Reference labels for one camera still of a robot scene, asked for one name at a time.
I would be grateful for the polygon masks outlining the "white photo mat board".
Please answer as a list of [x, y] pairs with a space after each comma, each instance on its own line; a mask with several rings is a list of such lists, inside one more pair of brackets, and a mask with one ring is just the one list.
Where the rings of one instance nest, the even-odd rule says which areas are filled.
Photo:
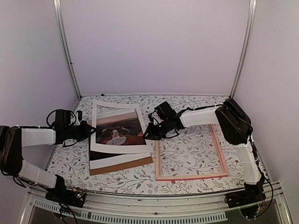
[[149, 153], [150, 142], [143, 138], [145, 123], [137, 104], [94, 100], [91, 124], [96, 132], [90, 149], [109, 154]]

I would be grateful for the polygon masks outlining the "brown cardboard backing board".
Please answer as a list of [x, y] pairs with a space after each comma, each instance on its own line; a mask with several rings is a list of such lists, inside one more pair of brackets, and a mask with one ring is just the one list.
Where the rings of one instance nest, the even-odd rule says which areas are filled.
[[150, 156], [150, 157], [145, 157], [138, 160], [128, 161], [125, 163], [111, 165], [103, 168], [90, 169], [90, 175], [100, 175], [100, 174], [105, 174], [110, 172], [116, 172], [116, 171], [125, 170], [129, 168], [135, 168], [142, 165], [148, 165], [151, 163], [153, 163], [153, 159]]

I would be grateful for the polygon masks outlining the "landscape photo print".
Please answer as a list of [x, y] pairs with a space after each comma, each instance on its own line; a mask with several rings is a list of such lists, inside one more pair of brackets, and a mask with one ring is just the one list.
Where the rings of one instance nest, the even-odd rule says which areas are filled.
[[153, 162], [150, 144], [143, 138], [142, 123], [134, 109], [93, 116], [96, 128], [89, 139], [90, 175], [134, 168]]

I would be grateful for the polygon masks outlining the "pink wooden picture frame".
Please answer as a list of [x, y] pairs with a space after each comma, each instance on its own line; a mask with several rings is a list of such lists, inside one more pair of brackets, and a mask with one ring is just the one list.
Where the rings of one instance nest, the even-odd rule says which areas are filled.
[[218, 160], [221, 166], [220, 173], [206, 174], [206, 175], [185, 175], [185, 176], [162, 176], [160, 172], [160, 142], [156, 141], [156, 158], [155, 158], [155, 176], [156, 182], [171, 182], [171, 181], [194, 181], [194, 180], [204, 180], [204, 179], [213, 179], [213, 178], [222, 178], [228, 177], [228, 168], [226, 161], [220, 146], [220, 142], [213, 124], [209, 124], [209, 129], [214, 141], [214, 146], [217, 152]]

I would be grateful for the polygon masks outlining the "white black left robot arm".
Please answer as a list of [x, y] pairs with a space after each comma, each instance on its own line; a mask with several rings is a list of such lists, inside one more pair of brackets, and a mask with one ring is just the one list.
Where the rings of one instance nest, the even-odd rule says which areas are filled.
[[3, 175], [18, 177], [35, 185], [51, 189], [51, 194], [60, 203], [69, 199], [69, 191], [59, 185], [63, 179], [23, 159], [25, 147], [60, 145], [67, 140], [75, 143], [84, 141], [95, 133], [96, 128], [82, 121], [79, 125], [57, 125], [54, 128], [1, 126], [0, 127], [0, 170]]

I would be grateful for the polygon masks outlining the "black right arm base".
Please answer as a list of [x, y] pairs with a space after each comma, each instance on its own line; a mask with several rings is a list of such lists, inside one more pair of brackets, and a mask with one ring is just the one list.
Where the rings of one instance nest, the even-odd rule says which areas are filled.
[[246, 207], [240, 210], [241, 215], [247, 219], [256, 218], [264, 206], [266, 195], [263, 187], [258, 185], [245, 184], [245, 189], [225, 195], [225, 203], [229, 208], [245, 206], [252, 203], [261, 202], [260, 205], [255, 204], [251, 207]]

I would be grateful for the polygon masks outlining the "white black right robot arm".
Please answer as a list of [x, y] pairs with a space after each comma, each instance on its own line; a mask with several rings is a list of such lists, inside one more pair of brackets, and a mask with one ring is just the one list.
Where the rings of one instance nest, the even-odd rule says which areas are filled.
[[229, 144], [236, 150], [243, 168], [245, 186], [242, 200], [252, 203], [260, 195], [259, 188], [265, 178], [259, 167], [259, 155], [253, 141], [251, 120], [244, 110], [232, 99], [228, 98], [218, 105], [207, 105], [198, 108], [187, 107], [176, 112], [168, 102], [163, 102], [154, 109], [160, 122], [148, 115], [150, 122], [143, 135], [146, 140], [161, 140], [167, 138], [167, 133], [174, 131], [179, 136], [179, 130], [192, 126], [217, 124]]

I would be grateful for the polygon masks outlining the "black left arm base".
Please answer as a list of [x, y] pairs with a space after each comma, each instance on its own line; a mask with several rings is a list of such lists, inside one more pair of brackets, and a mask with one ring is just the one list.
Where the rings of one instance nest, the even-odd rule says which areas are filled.
[[85, 191], [79, 187], [66, 189], [65, 187], [45, 188], [47, 191], [45, 198], [57, 203], [83, 208], [85, 203]]

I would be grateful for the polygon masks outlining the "aluminium front table rail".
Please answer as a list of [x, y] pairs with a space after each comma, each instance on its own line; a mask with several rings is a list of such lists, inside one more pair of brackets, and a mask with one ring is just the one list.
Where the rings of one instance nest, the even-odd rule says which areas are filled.
[[45, 198], [45, 191], [30, 188], [23, 206], [22, 224], [291, 224], [286, 199], [278, 182], [264, 185], [266, 199], [256, 218], [249, 218], [257, 203], [230, 208], [225, 193], [139, 196], [88, 191], [81, 208], [71, 213]]

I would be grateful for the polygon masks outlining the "left aluminium corner post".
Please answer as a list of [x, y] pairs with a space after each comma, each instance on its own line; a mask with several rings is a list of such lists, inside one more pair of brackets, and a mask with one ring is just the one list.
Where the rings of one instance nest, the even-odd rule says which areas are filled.
[[55, 17], [56, 17], [56, 21], [57, 21], [57, 27], [58, 27], [58, 32], [60, 35], [60, 39], [61, 39], [61, 44], [62, 44], [62, 48], [63, 48], [63, 52], [64, 52], [64, 57], [66, 60], [66, 65], [70, 74], [70, 78], [71, 78], [71, 83], [72, 86], [74, 88], [76, 97], [78, 99], [82, 98], [80, 89], [79, 89], [79, 85], [78, 85], [78, 81], [75, 75], [75, 71], [74, 71], [74, 67], [73, 67], [73, 62], [71, 59], [71, 54], [70, 54], [70, 50], [69, 50], [69, 46], [68, 46], [68, 42], [67, 42], [67, 36], [66, 36], [66, 31], [65, 31], [65, 27], [64, 27], [64, 20], [63, 20], [63, 14], [62, 14], [62, 7], [61, 7], [61, 1], [60, 0], [53, 0], [53, 5], [54, 5], [54, 12], [55, 12]]

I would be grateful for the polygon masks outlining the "aluminium corner post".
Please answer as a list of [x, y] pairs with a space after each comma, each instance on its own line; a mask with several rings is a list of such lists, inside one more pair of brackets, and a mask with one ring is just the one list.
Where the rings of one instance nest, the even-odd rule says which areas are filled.
[[246, 26], [245, 26], [245, 34], [244, 34], [244, 39], [243, 39], [239, 62], [238, 62], [237, 69], [236, 69], [236, 74], [235, 74], [233, 85], [232, 85], [230, 95], [229, 95], [230, 98], [234, 98], [236, 96], [237, 89], [238, 89], [238, 86], [239, 86], [239, 83], [241, 80], [242, 71], [243, 71], [243, 67], [245, 65], [246, 55], [247, 55], [247, 51], [248, 51], [248, 47], [249, 47], [249, 42], [250, 42], [253, 26], [254, 26], [256, 5], [257, 5], [257, 0], [249, 1], [249, 10], [248, 10], [247, 22], [246, 22]]
[[63, 14], [62, 14], [62, 7], [61, 7], [61, 1], [60, 0], [53, 0], [53, 5], [54, 5], [54, 12], [55, 12], [55, 17], [56, 17], [56, 21], [57, 21], [57, 27], [58, 27], [58, 32], [60, 35], [60, 39], [61, 39], [61, 44], [62, 44], [62, 48], [63, 48], [63, 52], [64, 52], [64, 57], [66, 60], [66, 65], [70, 74], [70, 78], [71, 78], [71, 83], [72, 86], [74, 88], [76, 97], [78, 99], [82, 98], [80, 89], [79, 89], [79, 85], [78, 85], [78, 81], [75, 75], [75, 71], [74, 71], [74, 67], [73, 67], [73, 62], [71, 59], [71, 54], [70, 54], [70, 50], [69, 50], [69, 46], [68, 46], [68, 42], [67, 42], [67, 36], [66, 36], [66, 31], [65, 31], [65, 27], [64, 27], [64, 20], [63, 20]]

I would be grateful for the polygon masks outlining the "right aluminium corner post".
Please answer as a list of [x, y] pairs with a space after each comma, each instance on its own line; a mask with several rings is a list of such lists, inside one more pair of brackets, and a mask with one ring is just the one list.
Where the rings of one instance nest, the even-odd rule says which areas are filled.
[[242, 71], [243, 71], [243, 67], [245, 65], [246, 55], [247, 55], [247, 51], [248, 51], [248, 47], [249, 47], [249, 42], [250, 42], [253, 26], [254, 26], [256, 5], [257, 5], [257, 0], [249, 1], [249, 10], [248, 10], [247, 22], [246, 22], [246, 26], [245, 26], [245, 34], [244, 34], [244, 39], [243, 39], [239, 62], [238, 62], [237, 69], [236, 69], [236, 74], [235, 74], [233, 85], [232, 85], [230, 95], [229, 95], [230, 98], [234, 98], [236, 96], [237, 89], [238, 89], [238, 86], [239, 86], [239, 83], [241, 80]]

